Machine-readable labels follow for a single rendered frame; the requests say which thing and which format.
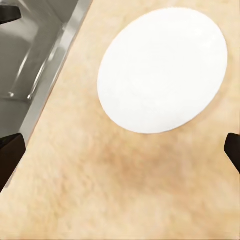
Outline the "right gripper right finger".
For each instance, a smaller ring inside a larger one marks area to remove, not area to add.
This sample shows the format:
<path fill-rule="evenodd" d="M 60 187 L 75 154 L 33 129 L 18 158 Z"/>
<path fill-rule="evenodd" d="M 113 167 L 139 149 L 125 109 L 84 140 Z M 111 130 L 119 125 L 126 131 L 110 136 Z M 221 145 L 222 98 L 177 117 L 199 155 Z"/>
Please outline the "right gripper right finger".
<path fill-rule="evenodd" d="M 224 152 L 233 162 L 237 171 L 240 172 L 240 135 L 228 133 L 225 139 Z"/>

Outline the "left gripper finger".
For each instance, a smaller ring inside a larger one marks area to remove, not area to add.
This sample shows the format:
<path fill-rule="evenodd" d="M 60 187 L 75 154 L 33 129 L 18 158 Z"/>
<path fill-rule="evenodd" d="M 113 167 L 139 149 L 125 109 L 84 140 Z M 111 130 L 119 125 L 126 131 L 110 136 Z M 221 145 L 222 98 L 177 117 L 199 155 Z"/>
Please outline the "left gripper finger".
<path fill-rule="evenodd" d="M 22 17 L 18 6 L 0 5 L 0 25 L 20 20 Z"/>

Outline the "saucer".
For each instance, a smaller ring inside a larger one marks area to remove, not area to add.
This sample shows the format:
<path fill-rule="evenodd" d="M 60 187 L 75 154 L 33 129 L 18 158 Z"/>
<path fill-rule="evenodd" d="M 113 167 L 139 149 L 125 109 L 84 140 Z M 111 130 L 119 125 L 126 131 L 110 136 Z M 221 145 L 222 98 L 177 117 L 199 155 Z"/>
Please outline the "saucer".
<path fill-rule="evenodd" d="M 140 134 L 175 130 L 218 93 L 228 49 L 218 25 L 200 11 L 168 7 L 128 25 L 99 67 L 102 108 L 120 127 Z"/>

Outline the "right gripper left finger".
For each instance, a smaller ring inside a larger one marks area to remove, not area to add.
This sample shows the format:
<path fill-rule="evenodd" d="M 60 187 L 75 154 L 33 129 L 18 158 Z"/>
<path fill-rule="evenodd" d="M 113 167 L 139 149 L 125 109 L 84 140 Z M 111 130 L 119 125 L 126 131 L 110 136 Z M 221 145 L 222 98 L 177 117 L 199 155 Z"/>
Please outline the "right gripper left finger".
<path fill-rule="evenodd" d="M 22 133 L 0 138 L 0 193 L 25 152 L 26 144 Z"/>

